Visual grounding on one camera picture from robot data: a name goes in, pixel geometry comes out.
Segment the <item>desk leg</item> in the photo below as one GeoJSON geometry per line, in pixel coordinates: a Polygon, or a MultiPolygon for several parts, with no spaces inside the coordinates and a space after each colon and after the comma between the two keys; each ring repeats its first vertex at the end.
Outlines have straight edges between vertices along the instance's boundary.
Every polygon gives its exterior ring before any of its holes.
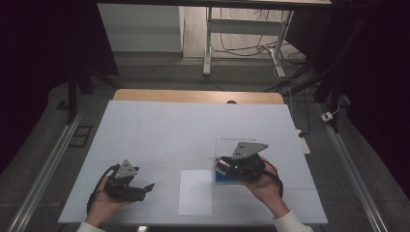
{"type": "Polygon", "coordinates": [[[277,45],[275,46],[275,49],[269,50],[271,53],[272,60],[274,61],[275,70],[277,71],[278,78],[286,77],[283,71],[283,67],[280,63],[279,52],[280,52],[280,48],[284,40],[284,36],[286,35],[287,27],[289,26],[289,22],[290,22],[290,18],[292,17],[292,14],[293,12],[287,12],[287,16],[284,19],[284,22],[280,29],[280,33],[278,35],[277,45]]]}
{"type": "Polygon", "coordinates": [[[212,8],[208,9],[208,20],[206,24],[206,44],[204,56],[204,70],[203,75],[211,74],[211,27],[212,27],[212,8]]]}

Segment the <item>white table surface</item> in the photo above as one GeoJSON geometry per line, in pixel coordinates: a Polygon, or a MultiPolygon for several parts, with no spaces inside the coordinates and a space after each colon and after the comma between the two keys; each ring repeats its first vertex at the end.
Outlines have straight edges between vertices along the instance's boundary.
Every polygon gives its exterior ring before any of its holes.
{"type": "Polygon", "coordinates": [[[224,138],[269,144],[259,154],[278,168],[288,206],[303,223],[327,223],[287,105],[146,101],[108,104],[59,222],[83,221],[101,175],[128,160],[140,167],[132,187],[155,186],[143,202],[121,209],[112,223],[272,225],[272,213],[240,185],[209,184],[210,215],[178,214],[181,171],[212,171],[216,140],[224,138]]]}

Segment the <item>shirt cuff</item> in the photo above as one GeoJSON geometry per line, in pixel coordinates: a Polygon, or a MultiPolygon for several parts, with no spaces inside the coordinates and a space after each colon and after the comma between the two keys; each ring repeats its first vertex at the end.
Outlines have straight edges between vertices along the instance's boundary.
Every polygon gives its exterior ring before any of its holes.
{"type": "Polygon", "coordinates": [[[105,232],[100,228],[90,225],[89,223],[82,221],[79,225],[77,232],[105,232]]]}
{"type": "Polygon", "coordinates": [[[278,232],[310,231],[310,227],[303,225],[293,211],[290,211],[283,217],[275,218],[274,225],[278,232]]]}

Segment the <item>power adapter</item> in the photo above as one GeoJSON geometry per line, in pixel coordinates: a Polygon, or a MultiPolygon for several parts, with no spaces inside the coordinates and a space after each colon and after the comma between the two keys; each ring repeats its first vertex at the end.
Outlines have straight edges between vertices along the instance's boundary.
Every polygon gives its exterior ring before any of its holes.
{"type": "Polygon", "coordinates": [[[333,116],[332,116],[331,112],[327,112],[327,113],[322,114],[322,120],[323,121],[329,122],[332,119],[333,119],[333,116]]]}

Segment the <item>wall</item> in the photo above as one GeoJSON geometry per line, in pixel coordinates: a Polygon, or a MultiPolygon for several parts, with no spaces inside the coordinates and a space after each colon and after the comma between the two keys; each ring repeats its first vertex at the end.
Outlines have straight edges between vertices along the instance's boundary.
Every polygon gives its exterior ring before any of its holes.
{"type": "Polygon", "coordinates": [[[183,50],[184,8],[99,4],[113,51],[183,50]]]}

